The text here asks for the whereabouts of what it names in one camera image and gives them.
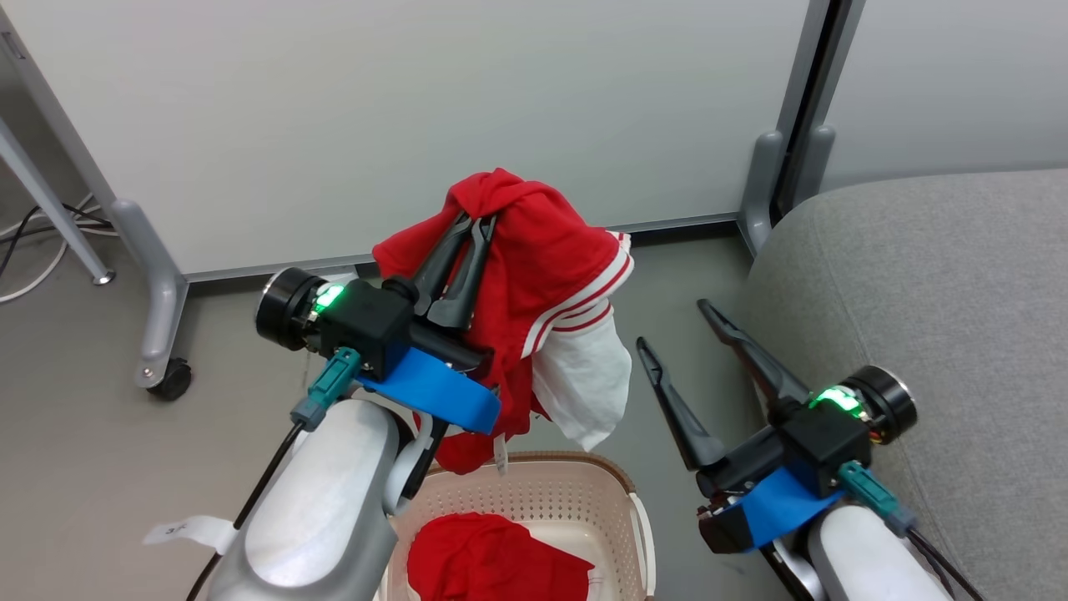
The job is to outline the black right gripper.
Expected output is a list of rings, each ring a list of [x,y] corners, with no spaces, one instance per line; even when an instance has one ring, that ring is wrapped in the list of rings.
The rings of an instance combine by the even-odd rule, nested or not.
[[[891,371],[862,366],[838,385],[812,392],[707,298],[698,298],[698,312],[763,393],[769,423],[758,433],[726,452],[684,401],[645,337],[637,338],[637,355],[684,466],[697,471],[698,490],[709,501],[745,495],[780,466],[808,493],[827,497],[842,465],[869,466],[874,446],[895,442],[918,422],[911,392]]]

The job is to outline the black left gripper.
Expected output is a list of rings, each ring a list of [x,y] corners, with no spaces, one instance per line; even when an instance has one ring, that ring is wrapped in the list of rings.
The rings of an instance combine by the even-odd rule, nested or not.
[[[411,349],[483,379],[486,351],[456,331],[469,331],[473,322],[496,222],[458,213],[417,269],[413,285],[403,276],[376,286],[363,279],[340,284],[298,267],[280,270],[260,297],[257,334],[328,359],[348,347],[372,381],[384,381]]]

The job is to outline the red white striped garment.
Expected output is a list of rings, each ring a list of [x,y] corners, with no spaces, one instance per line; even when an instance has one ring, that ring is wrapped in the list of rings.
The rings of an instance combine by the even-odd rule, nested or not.
[[[629,235],[592,227],[551,186],[496,169],[454,184],[440,213],[375,246],[380,273],[415,276],[461,213],[496,218],[465,339],[493,351],[483,385],[497,389],[502,410],[491,434],[446,434],[438,463],[468,474],[500,459],[537,414],[594,449],[629,397],[631,357],[610,301],[634,267]]]

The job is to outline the plain red garment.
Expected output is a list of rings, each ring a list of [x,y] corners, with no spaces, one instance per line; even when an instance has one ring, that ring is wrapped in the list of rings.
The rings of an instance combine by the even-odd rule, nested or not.
[[[406,562],[420,601],[587,601],[594,568],[527,526],[483,513],[429,521]]]

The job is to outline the cream perforated laundry basket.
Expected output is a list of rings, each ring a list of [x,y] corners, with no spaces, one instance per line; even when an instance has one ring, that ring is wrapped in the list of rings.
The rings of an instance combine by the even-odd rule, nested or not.
[[[419,601],[407,579],[411,543],[426,523],[454,513],[503,516],[592,563],[590,601],[655,601],[655,540],[637,484],[585,452],[518,452],[504,474],[492,462],[466,475],[431,468],[417,500],[391,521],[398,543],[374,601]]]

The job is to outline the large white partition panel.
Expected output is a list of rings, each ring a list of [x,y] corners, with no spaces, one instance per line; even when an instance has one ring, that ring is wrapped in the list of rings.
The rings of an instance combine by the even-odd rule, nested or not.
[[[808,0],[0,0],[183,274],[370,254],[503,168],[593,225],[733,213]]]

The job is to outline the grey partition foot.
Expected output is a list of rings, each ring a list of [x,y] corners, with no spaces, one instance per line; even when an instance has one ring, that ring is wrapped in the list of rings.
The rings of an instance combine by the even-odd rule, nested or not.
[[[138,203],[117,199],[111,203],[109,215],[117,225],[119,236],[126,244],[144,274],[150,292],[150,309],[144,325],[136,383],[147,391],[160,381],[164,366],[173,355],[179,330],[184,301],[189,292],[189,282],[180,273],[175,260],[164,248],[150,218]]]
[[[835,128],[830,124],[813,126],[791,152],[779,195],[779,208],[784,215],[808,197],[819,194],[836,135]]]
[[[772,230],[772,197],[784,151],[784,136],[778,130],[759,135],[754,144],[737,213],[738,230],[752,256],[758,255]]]

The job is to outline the grey fabric sofa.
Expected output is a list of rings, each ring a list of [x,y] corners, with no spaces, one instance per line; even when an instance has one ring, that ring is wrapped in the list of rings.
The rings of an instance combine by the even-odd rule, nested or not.
[[[878,479],[989,601],[1068,601],[1068,169],[816,195],[728,314],[812,388],[895,374]]]

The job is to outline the black caster wheel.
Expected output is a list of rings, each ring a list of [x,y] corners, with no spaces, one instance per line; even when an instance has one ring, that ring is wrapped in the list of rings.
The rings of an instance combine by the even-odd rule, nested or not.
[[[160,401],[174,402],[187,392],[191,383],[192,368],[187,359],[172,357],[164,366],[163,377],[148,392]]]

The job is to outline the white paper label tag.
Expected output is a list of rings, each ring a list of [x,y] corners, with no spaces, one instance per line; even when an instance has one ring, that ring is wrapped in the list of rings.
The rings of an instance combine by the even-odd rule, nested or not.
[[[211,516],[193,516],[178,522],[156,525],[146,533],[142,543],[157,545],[186,539],[213,548],[214,554],[224,556],[237,536],[238,529],[231,521]]]

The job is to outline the narrow white partition panel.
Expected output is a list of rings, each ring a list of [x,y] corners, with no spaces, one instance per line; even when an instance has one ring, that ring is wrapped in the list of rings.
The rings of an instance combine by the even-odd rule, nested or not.
[[[1068,0],[865,0],[823,190],[1068,167]]]

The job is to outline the grey metal table leg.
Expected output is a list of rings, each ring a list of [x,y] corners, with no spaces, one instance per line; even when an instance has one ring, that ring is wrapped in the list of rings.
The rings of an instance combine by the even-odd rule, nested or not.
[[[62,236],[65,247],[75,252],[78,259],[83,262],[88,273],[92,276],[93,285],[109,284],[114,279],[114,271],[104,266],[103,259],[99,258],[95,250],[92,250],[83,232],[77,226],[75,218],[72,217],[73,210],[58,200],[49,183],[43,178],[38,168],[34,167],[17,137],[1,117],[0,159],[7,164],[18,181],[23,184],[26,191],[37,203],[40,212],[45,213],[50,219],[51,225]]]

